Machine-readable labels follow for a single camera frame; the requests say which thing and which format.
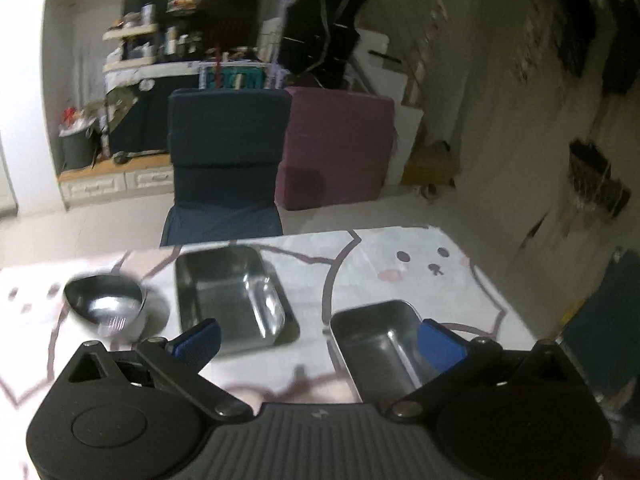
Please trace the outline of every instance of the wooden counter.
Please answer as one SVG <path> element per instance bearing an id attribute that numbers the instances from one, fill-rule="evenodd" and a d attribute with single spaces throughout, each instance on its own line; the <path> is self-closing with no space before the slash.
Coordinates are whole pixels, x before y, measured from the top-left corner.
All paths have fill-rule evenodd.
<path id="1" fill-rule="evenodd" d="M 82 168 L 82 170 L 63 171 L 58 176 L 58 182 L 69 182 L 70 180 L 82 180 L 95 178 L 111 173 L 125 173 L 127 171 L 152 170 L 154 168 L 164 168 L 171 165 L 171 156 L 168 153 L 160 155 L 146 155 L 132 158 L 127 164 L 120 166 L 113 163 L 111 159 L 96 162 L 94 167 Z"/>

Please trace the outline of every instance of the cardboard box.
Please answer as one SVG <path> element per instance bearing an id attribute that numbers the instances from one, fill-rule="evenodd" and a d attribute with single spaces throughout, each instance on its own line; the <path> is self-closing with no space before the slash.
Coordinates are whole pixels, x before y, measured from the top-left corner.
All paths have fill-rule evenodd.
<path id="1" fill-rule="evenodd" d="M 448 186 L 459 170 L 458 162 L 444 142 L 421 146 L 409 159 L 402 174 L 404 186 Z"/>

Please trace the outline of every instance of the chair seat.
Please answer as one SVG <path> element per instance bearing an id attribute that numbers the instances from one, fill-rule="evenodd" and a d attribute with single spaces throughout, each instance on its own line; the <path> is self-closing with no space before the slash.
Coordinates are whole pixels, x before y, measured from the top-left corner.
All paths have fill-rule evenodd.
<path id="1" fill-rule="evenodd" d="M 160 246 L 282 236 L 273 204 L 229 208 L 213 204 L 174 205 L 164 222 Z"/>

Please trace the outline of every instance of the trash bin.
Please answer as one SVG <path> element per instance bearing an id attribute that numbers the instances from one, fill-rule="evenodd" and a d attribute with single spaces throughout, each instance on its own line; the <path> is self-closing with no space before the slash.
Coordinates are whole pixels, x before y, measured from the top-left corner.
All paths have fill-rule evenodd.
<path id="1" fill-rule="evenodd" d="M 94 161 L 96 143 L 94 123 L 81 124 L 68 130 L 60 128 L 60 143 L 65 157 L 65 170 L 79 170 L 90 166 Z"/>

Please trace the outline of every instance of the screw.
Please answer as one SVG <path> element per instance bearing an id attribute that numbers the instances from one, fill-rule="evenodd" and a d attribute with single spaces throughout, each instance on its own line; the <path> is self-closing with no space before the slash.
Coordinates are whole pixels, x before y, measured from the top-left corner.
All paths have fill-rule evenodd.
<path id="1" fill-rule="evenodd" d="M 400 418 L 414 418 L 422 413 L 422 406 L 414 400 L 400 400 L 391 407 L 391 411 Z"/>
<path id="2" fill-rule="evenodd" d="M 233 400 L 223 400 L 219 404 L 216 405 L 216 413 L 219 416 L 223 416 L 225 418 L 232 418 L 239 415 L 244 415 L 246 412 L 247 405 L 241 400 L 233 399 Z"/>

